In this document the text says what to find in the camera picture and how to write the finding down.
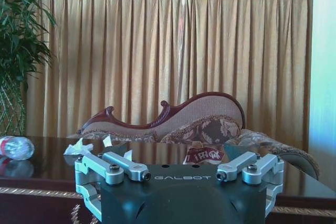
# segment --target snack bag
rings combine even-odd
[[[183,161],[184,165],[189,164],[213,164],[218,165],[222,162],[225,153],[212,147],[203,146],[202,142],[193,141],[192,146],[188,148]]]

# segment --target glossy table surface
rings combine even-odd
[[[10,160],[0,158],[0,187],[74,191],[76,156],[63,156],[63,153],[77,139],[29,138],[35,146],[31,159],[8,165]],[[103,152],[101,141],[84,140],[83,143],[93,143],[94,154]],[[127,142],[126,146],[133,150],[135,162],[145,164],[182,164],[187,152],[187,146],[182,144]],[[222,146],[214,147],[223,150]],[[276,205],[336,210],[336,192],[285,162],[284,189]]]

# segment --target gold curtain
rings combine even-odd
[[[223,91],[242,104],[249,129],[307,148],[312,0],[46,4],[57,60],[29,80],[27,135],[73,134],[109,105],[142,124],[161,100]]]

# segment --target green plant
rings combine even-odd
[[[46,17],[56,24],[44,0],[0,0],[0,136],[25,133],[26,110],[20,86],[38,64],[50,64],[53,54],[43,41]]]
[[[37,20],[42,13],[56,24],[42,0],[0,0],[0,80],[11,78],[27,88],[36,64],[51,63],[53,55],[41,40],[48,30]]]

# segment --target dark wooden table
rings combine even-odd
[[[8,160],[0,159],[0,223],[94,222],[82,199],[75,193],[73,156],[63,156],[77,140],[30,137],[35,153],[28,163],[10,172]],[[103,151],[95,141],[93,153]],[[127,143],[133,160],[145,164],[181,164],[187,146],[161,143]],[[17,174],[29,177],[15,177]],[[284,191],[266,223],[334,223],[336,192],[285,163]]]

